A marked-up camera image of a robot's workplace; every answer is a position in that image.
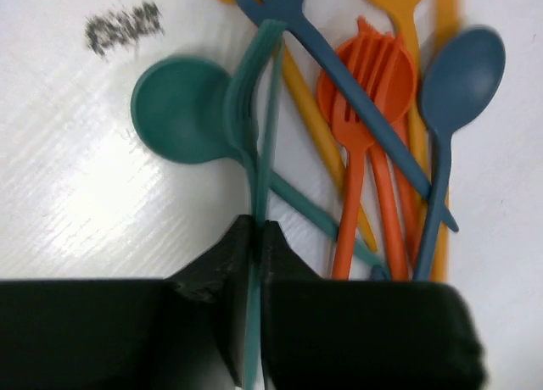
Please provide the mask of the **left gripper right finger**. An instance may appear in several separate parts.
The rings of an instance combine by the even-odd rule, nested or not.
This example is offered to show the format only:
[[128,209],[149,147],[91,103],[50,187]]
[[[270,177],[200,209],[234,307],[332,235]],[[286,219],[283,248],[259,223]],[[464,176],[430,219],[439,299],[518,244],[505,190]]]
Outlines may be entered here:
[[277,389],[480,389],[484,349],[467,304],[432,282],[334,281],[263,229],[261,342]]

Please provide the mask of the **blue fork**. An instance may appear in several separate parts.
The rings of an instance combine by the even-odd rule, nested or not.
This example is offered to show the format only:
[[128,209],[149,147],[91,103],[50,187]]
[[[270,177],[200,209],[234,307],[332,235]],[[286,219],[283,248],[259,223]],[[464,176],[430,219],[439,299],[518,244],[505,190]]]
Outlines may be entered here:
[[424,175],[423,169],[416,163],[391,124],[358,85],[333,48],[305,17],[303,13],[304,0],[235,1],[256,25],[260,25],[264,20],[280,20],[287,25],[287,30],[297,38],[313,59],[326,71],[351,107],[362,118],[368,130],[419,195],[425,200],[429,199],[432,186]]

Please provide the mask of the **teal spoon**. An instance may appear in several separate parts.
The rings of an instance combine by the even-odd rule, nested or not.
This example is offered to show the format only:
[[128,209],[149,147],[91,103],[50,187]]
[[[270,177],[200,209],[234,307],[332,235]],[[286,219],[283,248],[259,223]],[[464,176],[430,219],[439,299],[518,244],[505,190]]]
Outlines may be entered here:
[[172,162],[239,162],[246,171],[250,207],[255,212],[255,172],[241,153],[252,146],[252,130],[240,116],[228,125],[223,109],[231,80],[219,64],[208,59],[163,59],[139,77],[132,91],[132,123],[149,149]]

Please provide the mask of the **yellow fork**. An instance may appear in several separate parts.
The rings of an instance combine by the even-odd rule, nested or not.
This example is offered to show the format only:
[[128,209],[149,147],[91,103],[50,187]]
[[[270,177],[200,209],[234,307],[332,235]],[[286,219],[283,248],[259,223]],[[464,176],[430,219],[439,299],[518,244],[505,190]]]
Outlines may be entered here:
[[[225,4],[235,4],[235,0],[219,1]],[[285,47],[284,51],[283,78],[334,185],[343,195],[345,167],[339,148],[288,47]],[[376,253],[378,245],[366,212],[361,206],[358,210],[357,226],[364,242],[372,252]]]

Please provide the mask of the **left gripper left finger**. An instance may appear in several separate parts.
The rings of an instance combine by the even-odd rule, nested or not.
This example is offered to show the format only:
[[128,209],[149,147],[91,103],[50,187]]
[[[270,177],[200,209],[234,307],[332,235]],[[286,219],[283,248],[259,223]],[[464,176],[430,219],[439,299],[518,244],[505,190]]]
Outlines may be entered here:
[[162,279],[4,280],[4,389],[241,385],[255,223],[239,216]]

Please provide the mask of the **yellow spoon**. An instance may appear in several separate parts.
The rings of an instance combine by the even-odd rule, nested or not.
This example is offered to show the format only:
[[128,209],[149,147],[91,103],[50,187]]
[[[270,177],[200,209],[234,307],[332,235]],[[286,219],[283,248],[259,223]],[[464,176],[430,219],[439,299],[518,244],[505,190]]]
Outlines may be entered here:
[[[374,6],[382,9],[390,18],[395,34],[403,39],[407,52],[410,54],[420,74],[420,48],[417,38],[417,29],[414,20],[415,9],[422,0],[368,0]],[[409,143],[411,153],[421,165],[427,176],[428,168],[428,140],[427,131],[418,112],[417,102],[414,101],[408,114]]]

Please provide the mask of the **teal fork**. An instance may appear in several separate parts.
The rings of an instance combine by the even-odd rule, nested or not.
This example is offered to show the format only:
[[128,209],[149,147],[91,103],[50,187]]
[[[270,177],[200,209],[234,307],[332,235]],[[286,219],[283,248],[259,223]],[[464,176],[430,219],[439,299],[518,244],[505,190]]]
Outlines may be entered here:
[[[262,229],[266,222],[272,161],[277,134],[280,70],[283,65],[283,33],[286,25],[277,20],[264,21],[249,44],[227,87],[223,107],[223,127],[228,143],[241,159],[247,175],[251,214],[256,237],[249,255],[249,283],[244,328],[242,388],[253,389],[260,370],[260,251]],[[272,67],[266,105],[263,152],[257,148],[259,130],[255,118],[255,93],[268,61]]]

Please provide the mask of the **orange fork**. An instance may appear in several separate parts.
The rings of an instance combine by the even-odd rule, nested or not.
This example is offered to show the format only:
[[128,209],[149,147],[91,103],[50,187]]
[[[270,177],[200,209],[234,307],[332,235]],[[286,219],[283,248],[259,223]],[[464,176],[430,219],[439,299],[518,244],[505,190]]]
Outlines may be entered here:
[[[391,36],[378,33],[362,17],[358,19],[357,24],[359,35],[350,43],[346,65],[367,96],[375,98],[379,75],[384,72],[382,63],[393,51],[395,40]],[[406,251],[385,153],[339,92],[333,102],[331,125],[333,136],[347,152],[345,196],[333,262],[333,278],[347,279],[350,275],[357,216],[361,204],[365,156],[368,154],[372,161],[378,192],[389,272],[394,280],[405,281],[409,277]]]

